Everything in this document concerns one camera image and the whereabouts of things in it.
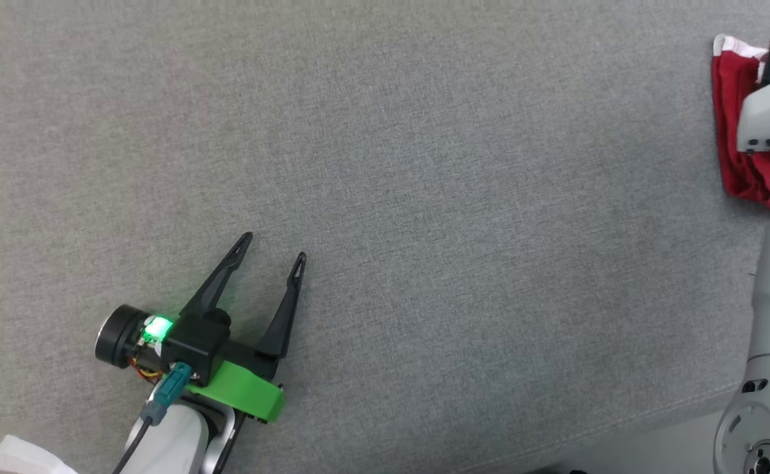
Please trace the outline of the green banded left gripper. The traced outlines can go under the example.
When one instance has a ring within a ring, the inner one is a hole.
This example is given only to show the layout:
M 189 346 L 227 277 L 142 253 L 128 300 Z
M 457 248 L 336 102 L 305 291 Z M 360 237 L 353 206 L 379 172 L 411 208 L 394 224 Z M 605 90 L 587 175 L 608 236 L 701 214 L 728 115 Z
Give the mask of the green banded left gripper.
M 240 267 L 252 239 L 252 232 L 240 236 L 180 310 L 180 316 L 202 316 L 217 308 L 226 283 Z M 226 343 L 222 348 L 220 368 L 209 384 L 187 384 L 190 393 L 234 408 L 262 423 L 276 422 L 285 407 L 286 397 L 283 389 L 273 383 L 273 378 L 280 360 L 288 354 L 306 263 L 306 253 L 300 252 L 286 279 L 282 302 L 256 349 L 244 343 Z

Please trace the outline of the red garment with white trim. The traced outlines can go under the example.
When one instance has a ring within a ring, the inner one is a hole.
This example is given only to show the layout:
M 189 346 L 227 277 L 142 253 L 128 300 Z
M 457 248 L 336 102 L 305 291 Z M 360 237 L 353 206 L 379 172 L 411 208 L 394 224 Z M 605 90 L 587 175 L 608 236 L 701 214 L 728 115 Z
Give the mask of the red garment with white trim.
M 713 40 L 711 78 L 720 174 L 724 189 L 734 197 L 759 202 L 770 209 L 770 150 L 737 150 L 741 105 L 760 90 L 768 50 L 729 35 Z

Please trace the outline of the black cylindrical left gripper motor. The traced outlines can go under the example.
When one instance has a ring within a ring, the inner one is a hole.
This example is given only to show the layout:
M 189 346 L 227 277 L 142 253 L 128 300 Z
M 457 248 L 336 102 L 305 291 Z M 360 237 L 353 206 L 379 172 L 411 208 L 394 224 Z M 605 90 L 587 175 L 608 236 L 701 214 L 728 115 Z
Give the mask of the black cylindrical left gripper motor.
M 141 368 L 157 371 L 162 363 L 155 350 L 145 342 L 143 330 L 154 315 L 121 304 L 106 318 L 95 341 L 94 355 L 118 369 L 127 369 L 130 362 L 138 362 Z

